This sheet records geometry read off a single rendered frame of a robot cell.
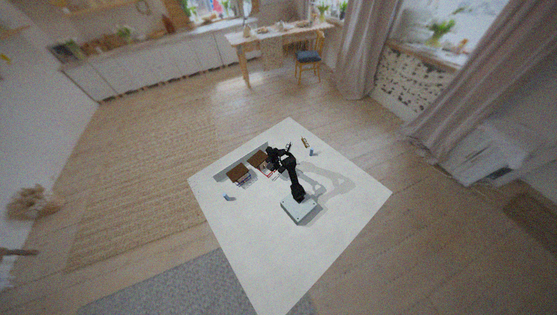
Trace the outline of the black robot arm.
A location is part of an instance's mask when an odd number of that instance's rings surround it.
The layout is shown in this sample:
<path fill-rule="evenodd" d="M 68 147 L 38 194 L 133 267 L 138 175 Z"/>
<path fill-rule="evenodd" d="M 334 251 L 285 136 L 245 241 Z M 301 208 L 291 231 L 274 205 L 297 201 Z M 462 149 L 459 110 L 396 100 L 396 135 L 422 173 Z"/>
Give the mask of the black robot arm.
<path fill-rule="evenodd" d="M 282 166 L 288 170 L 288 174 L 290 176 L 290 180 L 292 182 L 292 185 L 290 185 L 291 187 L 291 193 L 293 196 L 293 199 L 296 200 L 299 204 L 305 199 L 304 195 L 306 195 L 305 190 L 303 189 L 303 186 L 298 182 L 298 178 L 297 178 L 297 174 L 296 174 L 296 159 L 295 157 L 290 153 L 287 152 L 285 149 L 281 149 L 279 150 L 278 148 L 274 148 L 272 149 L 272 147 L 267 147 L 267 149 L 265 150 L 267 152 L 267 155 L 269 157 L 271 157 L 271 162 L 268 163 L 268 165 L 266 166 L 266 168 L 270 171 L 274 171 L 276 165 L 274 163 L 276 163 L 278 160 L 280 160 L 280 163 L 282 164 Z M 288 157 L 281 160 L 281 156 L 283 155 L 287 155 Z M 280 158 L 280 159 L 279 159 Z"/>

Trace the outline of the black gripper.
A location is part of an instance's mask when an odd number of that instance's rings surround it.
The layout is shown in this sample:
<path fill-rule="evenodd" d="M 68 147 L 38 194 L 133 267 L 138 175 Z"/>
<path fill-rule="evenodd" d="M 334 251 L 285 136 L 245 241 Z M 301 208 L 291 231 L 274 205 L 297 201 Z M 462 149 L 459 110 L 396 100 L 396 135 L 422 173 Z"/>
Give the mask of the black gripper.
<path fill-rule="evenodd" d="M 271 161 L 271 157 L 268 157 L 268 158 L 265 160 L 265 162 L 267 162 L 267 163 L 269 163 L 270 161 Z M 281 166 L 281 165 L 279 164 L 279 161 L 280 161 L 280 160 L 278 160 L 276 163 L 274 163 L 274 164 L 276 165 L 275 170 L 278 170 L 278 172 L 279 172 L 280 174 L 282 174 L 286 169 L 285 169 L 283 166 Z M 272 162 L 272 161 L 271 161 L 271 162 Z M 273 163 L 273 162 L 272 162 L 272 163 Z"/>

